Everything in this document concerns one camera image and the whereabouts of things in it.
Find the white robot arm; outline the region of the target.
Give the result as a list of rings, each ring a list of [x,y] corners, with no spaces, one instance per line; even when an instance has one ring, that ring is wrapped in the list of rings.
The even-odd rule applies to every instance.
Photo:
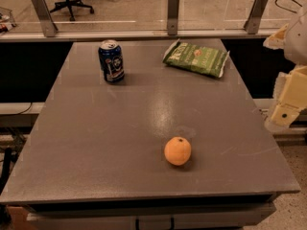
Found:
[[[288,128],[307,108],[307,5],[303,5],[288,24],[269,36],[264,46],[283,49],[285,59],[295,65],[289,74],[278,74],[265,121],[267,130],[279,132]]]

